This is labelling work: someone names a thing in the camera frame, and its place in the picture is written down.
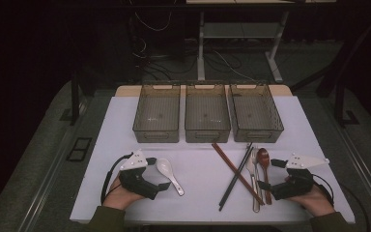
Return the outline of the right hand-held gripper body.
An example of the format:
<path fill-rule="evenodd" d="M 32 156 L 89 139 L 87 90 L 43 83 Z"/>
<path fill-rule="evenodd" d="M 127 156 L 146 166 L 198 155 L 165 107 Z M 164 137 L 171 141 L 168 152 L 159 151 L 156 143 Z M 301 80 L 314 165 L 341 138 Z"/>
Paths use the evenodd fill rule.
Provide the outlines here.
<path fill-rule="evenodd" d="M 286 161 L 287 180 L 272 186 L 271 194 L 276 200 L 306 194 L 313 186 L 317 186 L 324 193 L 328 192 L 325 187 L 314 181 L 314 175 L 309 171 L 310 167 L 329 164 L 328 159 L 291 155 Z"/>

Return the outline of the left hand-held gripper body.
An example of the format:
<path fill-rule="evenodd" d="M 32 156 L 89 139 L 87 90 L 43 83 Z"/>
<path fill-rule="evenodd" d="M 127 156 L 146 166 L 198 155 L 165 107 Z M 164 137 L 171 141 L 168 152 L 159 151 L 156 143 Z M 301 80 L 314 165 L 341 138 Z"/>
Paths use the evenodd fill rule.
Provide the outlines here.
<path fill-rule="evenodd" d="M 159 193 L 158 187 L 143 178 L 148 166 L 142 150 L 137 150 L 121 165 L 119 179 L 125 189 L 154 200 Z"/>

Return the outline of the white ceramic spoon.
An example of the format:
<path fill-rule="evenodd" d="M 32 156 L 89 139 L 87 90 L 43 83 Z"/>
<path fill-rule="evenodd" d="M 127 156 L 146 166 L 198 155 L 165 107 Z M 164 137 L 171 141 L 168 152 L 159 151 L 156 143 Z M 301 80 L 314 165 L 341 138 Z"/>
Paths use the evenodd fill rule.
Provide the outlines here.
<path fill-rule="evenodd" d="M 180 196 L 183 196 L 185 194 L 185 191 L 175 178 L 172 165 L 168 159 L 158 159 L 157 170 L 173 184 L 174 188 Z"/>

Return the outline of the red wooden spoon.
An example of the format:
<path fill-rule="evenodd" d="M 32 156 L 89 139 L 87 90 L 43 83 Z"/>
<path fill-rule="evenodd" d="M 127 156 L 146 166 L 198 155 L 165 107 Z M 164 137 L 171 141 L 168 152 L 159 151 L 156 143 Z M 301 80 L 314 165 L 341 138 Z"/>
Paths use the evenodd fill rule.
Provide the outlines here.
<path fill-rule="evenodd" d="M 260 148 L 257 152 L 257 161 L 260 163 L 263 172 L 264 172 L 264 182 L 267 184 L 269 182 L 269 177 L 268 177 L 268 167 L 270 165 L 270 155 L 269 152 L 265 148 Z M 268 205 L 272 204 L 271 201 L 271 193 L 266 190 L 265 191 L 265 196 L 266 196 L 266 203 Z"/>

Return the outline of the grey translucent plastic bin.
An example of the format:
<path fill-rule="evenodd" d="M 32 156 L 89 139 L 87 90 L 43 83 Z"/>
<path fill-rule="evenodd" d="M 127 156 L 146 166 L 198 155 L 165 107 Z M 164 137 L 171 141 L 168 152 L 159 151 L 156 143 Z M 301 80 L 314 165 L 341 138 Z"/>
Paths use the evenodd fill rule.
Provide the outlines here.
<path fill-rule="evenodd" d="M 275 143 L 284 131 L 267 84 L 232 84 L 228 101 L 236 142 Z"/>
<path fill-rule="evenodd" d="M 139 143 L 177 143 L 180 120 L 179 85 L 143 85 L 132 130 Z"/>
<path fill-rule="evenodd" d="M 185 89 L 185 141 L 226 143 L 231 130 L 223 84 L 193 84 Z"/>

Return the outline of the person's left hand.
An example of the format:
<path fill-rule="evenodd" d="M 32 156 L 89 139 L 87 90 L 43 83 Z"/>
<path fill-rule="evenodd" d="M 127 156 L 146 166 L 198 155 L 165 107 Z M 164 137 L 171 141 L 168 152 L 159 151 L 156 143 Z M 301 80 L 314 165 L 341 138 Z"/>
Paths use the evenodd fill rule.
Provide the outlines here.
<path fill-rule="evenodd" d="M 142 195 L 123 188 L 119 178 L 116 178 L 111 184 L 110 190 L 101 205 L 108 208 L 125 210 L 135 201 L 141 199 L 143 199 Z"/>

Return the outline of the person's right hand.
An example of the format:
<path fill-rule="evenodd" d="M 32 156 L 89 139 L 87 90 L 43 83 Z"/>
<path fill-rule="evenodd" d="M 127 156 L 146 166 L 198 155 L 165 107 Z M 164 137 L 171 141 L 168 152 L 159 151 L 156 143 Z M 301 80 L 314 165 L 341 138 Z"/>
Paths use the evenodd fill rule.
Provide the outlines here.
<path fill-rule="evenodd" d="M 290 197 L 293 202 L 299 203 L 313 217 L 321 217 L 335 212 L 326 195 L 316 186 L 306 194 Z"/>

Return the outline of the white table mat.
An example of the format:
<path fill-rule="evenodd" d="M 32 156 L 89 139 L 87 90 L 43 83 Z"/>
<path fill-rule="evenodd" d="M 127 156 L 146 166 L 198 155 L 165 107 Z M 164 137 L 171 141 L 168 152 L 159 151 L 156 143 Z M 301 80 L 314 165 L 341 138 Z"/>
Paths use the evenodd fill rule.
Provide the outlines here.
<path fill-rule="evenodd" d="M 287 160 L 292 155 L 324 159 L 325 155 L 311 129 L 297 97 L 274 97 L 284 131 L 276 143 L 254 143 L 268 150 L 271 159 Z M 132 131 L 138 97 L 114 97 L 104 116 L 98 140 L 91 155 L 70 220 L 87 223 L 100 204 L 107 171 L 121 156 L 141 149 L 146 157 L 168 159 L 174 175 L 185 191 L 179 196 L 171 185 L 159 192 L 155 200 L 133 203 L 126 213 L 127 224 L 286 224 L 307 222 L 310 215 L 298 204 L 272 200 L 252 210 L 253 197 L 238 181 L 222 211 L 219 202 L 233 178 L 233 173 L 211 143 L 137 143 Z M 351 210 L 328 164 L 311 167 L 324 178 L 334 192 L 334 206 L 350 223 Z"/>

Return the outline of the wooden table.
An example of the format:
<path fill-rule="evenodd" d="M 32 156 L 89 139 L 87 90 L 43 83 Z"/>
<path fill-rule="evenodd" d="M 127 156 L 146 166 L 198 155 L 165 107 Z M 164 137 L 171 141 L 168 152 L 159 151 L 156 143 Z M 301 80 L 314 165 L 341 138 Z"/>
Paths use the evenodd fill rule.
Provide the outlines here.
<path fill-rule="evenodd" d="M 116 97 L 138 97 L 141 93 L 141 85 L 123 85 L 117 88 Z M 286 85 L 270 85 L 273 96 L 292 97 L 290 88 Z"/>

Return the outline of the black metal stand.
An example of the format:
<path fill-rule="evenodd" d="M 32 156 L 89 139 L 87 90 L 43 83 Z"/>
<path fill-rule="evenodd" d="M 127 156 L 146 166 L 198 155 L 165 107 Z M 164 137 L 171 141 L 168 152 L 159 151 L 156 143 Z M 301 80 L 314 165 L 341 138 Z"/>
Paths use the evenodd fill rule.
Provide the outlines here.
<path fill-rule="evenodd" d="M 359 121 L 352 110 L 344 109 L 346 79 L 340 77 L 335 87 L 334 118 L 341 128 L 358 125 Z"/>
<path fill-rule="evenodd" d="M 60 117 L 61 121 L 69 122 L 71 126 L 74 126 L 80 115 L 84 111 L 84 106 L 87 104 L 86 96 L 83 90 L 80 88 L 79 76 L 77 72 L 71 74 L 71 104 L 70 107 L 65 109 Z"/>

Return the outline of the black slanted stand leg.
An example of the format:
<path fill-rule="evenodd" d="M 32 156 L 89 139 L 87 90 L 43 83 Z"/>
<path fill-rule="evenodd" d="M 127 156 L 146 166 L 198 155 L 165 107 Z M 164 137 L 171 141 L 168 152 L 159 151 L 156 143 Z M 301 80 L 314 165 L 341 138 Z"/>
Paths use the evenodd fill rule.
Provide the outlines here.
<path fill-rule="evenodd" d="M 354 26 L 354 28 L 350 31 L 336 57 L 326 67 L 290 86 L 292 93 L 318 79 L 321 79 L 316 90 L 319 96 L 327 96 L 333 90 L 335 85 L 342 79 L 343 72 L 351 63 L 358 49 L 371 32 L 371 15 L 364 19 L 351 20 L 348 28 L 351 26 Z"/>

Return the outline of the white desk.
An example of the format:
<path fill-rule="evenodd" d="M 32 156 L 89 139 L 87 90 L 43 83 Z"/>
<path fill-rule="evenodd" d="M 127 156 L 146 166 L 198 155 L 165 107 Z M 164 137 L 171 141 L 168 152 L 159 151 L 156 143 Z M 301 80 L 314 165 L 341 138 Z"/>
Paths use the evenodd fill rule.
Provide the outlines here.
<path fill-rule="evenodd" d="M 199 14 L 199 37 L 197 54 L 197 73 L 198 79 L 205 79 L 205 58 L 204 41 L 205 39 L 271 39 L 272 46 L 265 52 L 265 57 L 271 72 L 271 76 L 276 83 L 282 83 L 283 78 L 279 67 L 275 62 L 275 55 L 282 40 L 290 13 L 289 7 L 298 9 L 301 6 L 311 7 L 312 5 L 326 5 L 335 3 L 336 0 L 186 0 L 191 5 L 201 5 L 205 7 L 218 7 L 220 10 L 230 10 L 232 7 L 250 10 L 257 7 L 283 7 L 280 18 L 275 21 L 266 22 L 209 22 L 205 19 L 205 12 Z"/>

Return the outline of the black floor socket frame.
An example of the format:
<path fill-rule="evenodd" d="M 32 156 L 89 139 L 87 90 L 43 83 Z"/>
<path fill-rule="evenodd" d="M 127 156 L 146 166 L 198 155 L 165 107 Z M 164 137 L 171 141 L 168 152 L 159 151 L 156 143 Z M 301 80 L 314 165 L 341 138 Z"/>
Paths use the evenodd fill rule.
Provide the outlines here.
<path fill-rule="evenodd" d="M 91 137 L 77 137 L 70 152 L 68 153 L 67 161 L 84 161 L 90 144 L 92 142 Z"/>

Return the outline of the metal floor rail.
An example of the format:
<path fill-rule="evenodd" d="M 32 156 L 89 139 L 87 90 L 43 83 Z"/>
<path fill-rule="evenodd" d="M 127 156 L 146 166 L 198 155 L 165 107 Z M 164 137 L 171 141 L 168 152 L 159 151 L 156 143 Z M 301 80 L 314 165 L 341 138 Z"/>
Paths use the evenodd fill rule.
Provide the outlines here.
<path fill-rule="evenodd" d="M 345 157 L 356 172 L 357 183 L 367 193 L 365 207 L 371 207 L 371 117 L 358 103 L 345 104 L 345 125 L 333 116 L 333 105 L 322 101 L 328 121 L 345 147 Z"/>
<path fill-rule="evenodd" d="M 18 166 L 26 205 L 16 232 L 31 232 L 35 226 L 76 131 L 71 109 L 76 106 L 78 113 L 85 113 L 88 102 L 86 97 L 77 102 L 70 98 L 54 99 L 46 110 Z"/>

